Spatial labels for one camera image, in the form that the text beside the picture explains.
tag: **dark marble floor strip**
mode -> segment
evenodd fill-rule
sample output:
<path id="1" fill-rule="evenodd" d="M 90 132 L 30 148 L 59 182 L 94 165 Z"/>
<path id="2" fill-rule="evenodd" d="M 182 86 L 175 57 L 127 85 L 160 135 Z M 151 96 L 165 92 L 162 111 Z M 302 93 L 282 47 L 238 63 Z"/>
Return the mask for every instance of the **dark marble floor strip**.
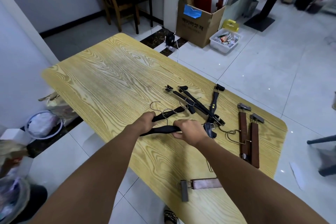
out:
<path id="1" fill-rule="evenodd" d="M 174 43 L 174 48 L 177 49 L 177 45 L 179 48 L 181 48 L 182 45 L 184 45 L 185 43 L 187 42 L 187 40 L 185 40 L 184 38 L 179 38 L 177 41 L 175 41 Z M 162 50 L 160 52 L 161 54 L 163 54 L 164 56 L 168 57 L 170 54 L 172 54 L 173 52 L 168 49 L 168 48 L 165 48 L 164 50 Z"/>
<path id="2" fill-rule="evenodd" d="M 159 46 L 160 44 L 164 43 L 165 41 L 165 36 L 169 33 L 170 31 L 162 28 L 159 31 L 153 33 L 152 35 L 146 37 L 145 39 L 141 40 L 140 43 L 145 44 L 146 46 L 154 49 L 155 47 Z M 187 40 L 183 38 L 179 38 L 177 41 L 174 43 L 174 48 L 177 48 L 176 43 L 178 44 L 179 48 L 184 45 L 187 42 Z M 170 51 L 168 48 L 165 48 L 163 51 L 161 51 L 165 56 L 169 56 L 173 52 Z M 54 137 L 45 139 L 45 140 L 35 140 L 29 145 L 27 145 L 27 150 L 28 154 L 31 158 L 35 158 L 38 156 L 40 153 L 42 153 L 44 150 L 46 150 L 48 147 L 50 147 L 53 143 L 58 141 L 61 137 L 69 133 L 74 127 L 76 127 L 78 124 L 80 124 L 83 121 L 81 117 L 76 118 L 73 120 L 69 125 L 66 127 L 63 127 L 61 131 Z M 53 128 L 53 130 L 50 132 L 50 135 L 55 133 L 59 127 L 56 126 Z"/>

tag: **person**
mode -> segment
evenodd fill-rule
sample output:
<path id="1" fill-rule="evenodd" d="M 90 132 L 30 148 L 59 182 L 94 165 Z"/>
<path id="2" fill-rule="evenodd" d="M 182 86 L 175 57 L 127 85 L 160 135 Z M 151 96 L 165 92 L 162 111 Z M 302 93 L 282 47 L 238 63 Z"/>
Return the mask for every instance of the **person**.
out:
<path id="1" fill-rule="evenodd" d="M 153 128 L 154 116 L 155 112 L 145 112 L 92 155 L 60 185 L 29 224 L 108 223 L 135 143 L 139 135 Z M 182 133 L 173 136 L 204 155 L 248 224 L 327 223 L 293 193 L 208 137 L 198 121 L 176 120 L 174 125 Z"/>

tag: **person's right hand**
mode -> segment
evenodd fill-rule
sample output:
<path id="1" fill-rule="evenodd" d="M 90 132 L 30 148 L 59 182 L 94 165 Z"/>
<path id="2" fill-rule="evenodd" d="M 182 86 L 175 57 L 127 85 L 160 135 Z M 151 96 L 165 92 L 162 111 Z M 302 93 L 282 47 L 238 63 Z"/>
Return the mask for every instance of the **person's right hand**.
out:
<path id="1" fill-rule="evenodd" d="M 197 120 L 176 120 L 173 123 L 174 126 L 178 126 L 182 133 L 173 133 L 173 137 L 186 141 L 191 146 L 203 140 L 209 138 L 205 132 L 202 124 Z"/>

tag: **wooden chair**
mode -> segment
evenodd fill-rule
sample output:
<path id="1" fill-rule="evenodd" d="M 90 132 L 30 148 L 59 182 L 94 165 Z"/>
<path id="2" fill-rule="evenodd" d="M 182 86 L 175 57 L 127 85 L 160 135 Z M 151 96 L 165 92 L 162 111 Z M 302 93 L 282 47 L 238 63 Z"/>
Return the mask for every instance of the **wooden chair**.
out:
<path id="1" fill-rule="evenodd" d="M 106 11 L 106 19 L 107 23 L 111 25 L 111 16 L 109 8 L 112 8 L 115 10 L 115 14 L 117 16 L 118 21 L 118 30 L 121 32 L 121 18 L 129 18 L 134 16 L 134 22 L 135 22 L 135 28 L 136 33 L 138 34 L 138 24 L 140 24 L 140 18 L 139 18 L 139 10 L 137 5 L 133 5 L 133 0 L 102 0 L 104 4 L 104 9 Z M 132 14 L 126 14 L 126 16 L 121 17 L 120 12 L 127 10 L 127 9 L 133 9 Z"/>

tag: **person's left hand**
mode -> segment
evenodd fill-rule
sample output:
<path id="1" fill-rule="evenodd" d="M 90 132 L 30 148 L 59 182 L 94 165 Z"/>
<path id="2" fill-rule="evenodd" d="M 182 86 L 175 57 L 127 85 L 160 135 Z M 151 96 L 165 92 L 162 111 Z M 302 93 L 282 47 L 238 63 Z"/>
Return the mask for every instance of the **person's left hand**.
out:
<path id="1" fill-rule="evenodd" d="M 155 123 L 152 120 L 155 116 L 155 112 L 145 112 L 133 123 L 139 135 L 147 133 L 154 127 Z"/>

